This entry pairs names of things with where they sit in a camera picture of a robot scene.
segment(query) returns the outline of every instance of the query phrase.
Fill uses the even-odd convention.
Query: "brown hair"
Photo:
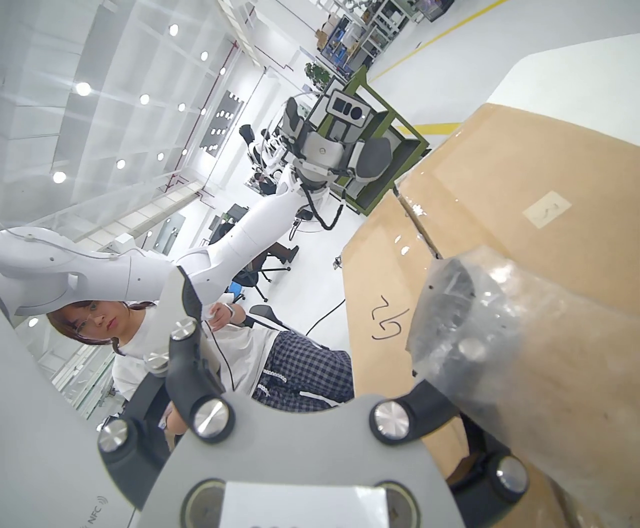
[[[74,308],[86,308],[90,306],[95,301],[78,301],[77,303],[71,303],[68,306],[73,306]],[[149,306],[155,306],[155,303],[146,301],[143,303],[136,303],[132,305],[124,304],[129,310],[146,310]],[[58,330],[62,335],[68,337],[69,339],[73,339],[74,341],[78,341],[85,345],[108,345],[110,344],[113,348],[113,351],[120,355],[124,356],[124,354],[118,348],[118,338],[113,337],[111,339],[89,339],[88,337],[84,337],[77,332],[77,328],[71,323],[71,321],[67,321],[65,317],[62,315],[61,310],[56,310],[55,312],[50,312],[47,314],[47,319],[51,323],[51,326]]]

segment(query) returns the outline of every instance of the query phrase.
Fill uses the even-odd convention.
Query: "cardboard box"
[[[399,185],[444,258],[488,245],[640,315],[640,148],[485,104]]]
[[[386,397],[414,384],[405,351],[409,325],[433,256],[403,205],[389,191],[342,252],[356,394]],[[423,438],[443,477],[468,454],[460,419]],[[529,491],[499,528],[565,528],[548,479],[528,466]]]

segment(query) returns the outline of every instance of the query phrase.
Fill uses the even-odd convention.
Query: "white label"
[[[547,193],[530,208],[522,211],[529,221],[538,229],[542,229],[549,222],[555,220],[571,207],[571,203],[565,200],[555,191]]]
[[[229,482],[220,528],[388,528],[387,494],[356,486]]]

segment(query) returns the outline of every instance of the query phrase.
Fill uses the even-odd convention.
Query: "handwritten number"
[[[398,317],[405,315],[408,311],[409,311],[409,308],[407,308],[404,312],[401,312],[396,316],[390,317],[388,319],[384,319],[383,321],[380,321],[378,323],[378,326],[380,328],[382,328],[382,330],[384,332],[387,332],[387,330],[389,330],[388,327],[385,328],[385,324],[388,323],[389,325],[391,325],[391,324],[395,325],[397,327],[396,333],[393,333],[391,335],[385,335],[385,336],[382,336],[382,337],[376,337],[375,335],[372,335],[371,339],[375,339],[376,341],[382,341],[383,339],[391,339],[392,337],[395,337],[396,335],[400,335],[402,333],[402,325],[400,323],[398,323],[397,321],[394,321],[394,319],[397,319]]]
[[[389,301],[387,301],[382,295],[380,297],[385,303],[382,306],[376,306],[373,310],[371,310],[371,319],[373,319],[374,321],[376,320],[376,316],[374,315],[376,313],[376,310],[379,310],[380,308],[388,308],[389,306]]]
[[[389,301],[387,301],[384,298],[384,296],[381,295],[380,298],[383,300],[384,304],[380,306],[376,306],[373,310],[371,310],[371,319],[373,319],[374,321],[376,320],[376,310],[380,310],[382,308],[389,308],[390,306]],[[402,325],[397,321],[395,321],[395,319],[405,315],[408,311],[409,311],[409,308],[407,308],[404,312],[401,312],[396,316],[388,317],[380,321],[378,323],[378,326],[382,329],[383,332],[393,332],[393,333],[389,335],[383,335],[382,337],[376,337],[375,335],[372,335],[371,339],[375,341],[381,341],[383,339],[391,339],[396,335],[400,335],[402,333]]]

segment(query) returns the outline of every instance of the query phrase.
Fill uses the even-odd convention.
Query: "plastic bag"
[[[486,247],[433,263],[408,339],[421,376],[625,528],[640,525],[639,348],[639,318]]]

